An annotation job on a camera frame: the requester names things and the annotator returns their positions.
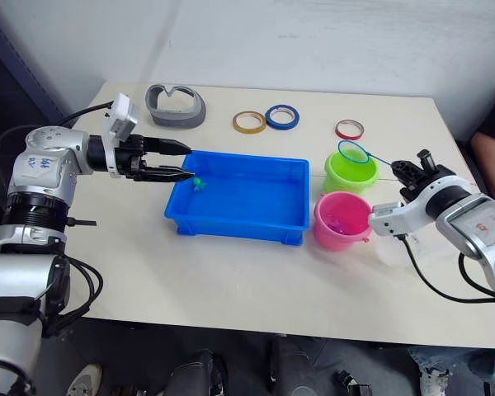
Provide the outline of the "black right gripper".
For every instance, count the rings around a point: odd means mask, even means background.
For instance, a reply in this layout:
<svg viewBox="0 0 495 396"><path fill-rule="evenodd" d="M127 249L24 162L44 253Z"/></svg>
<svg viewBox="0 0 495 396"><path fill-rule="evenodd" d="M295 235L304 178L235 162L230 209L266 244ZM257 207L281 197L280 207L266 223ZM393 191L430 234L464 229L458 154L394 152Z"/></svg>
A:
<svg viewBox="0 0 495 396"><path fill-rule="evenodd" d="M417 153L417 156L420 159L423 169L414 163L405 160L393 161L390 164L392 173L403 184L400 194L405 203L414 201L419 194L434 181L455 174L449 168L444 167L441 164L435 165L431 152L427 149L422 149Z"/></svg>

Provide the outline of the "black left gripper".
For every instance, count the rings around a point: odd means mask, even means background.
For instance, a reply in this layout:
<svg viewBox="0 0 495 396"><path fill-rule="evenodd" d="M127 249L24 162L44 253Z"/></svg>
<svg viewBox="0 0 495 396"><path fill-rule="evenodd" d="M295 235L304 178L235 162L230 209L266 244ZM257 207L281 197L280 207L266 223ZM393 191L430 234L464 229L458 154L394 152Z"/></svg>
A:
<svg viewBox="0 0 495 396"><path fill-rule="evenodd" d="M159 166L142 168L146 152L167 156L191 154L191 148L175 139L160 139L132 134L115 148L118 173L136 182L183 182L195 176L181 167Z"/></svg>

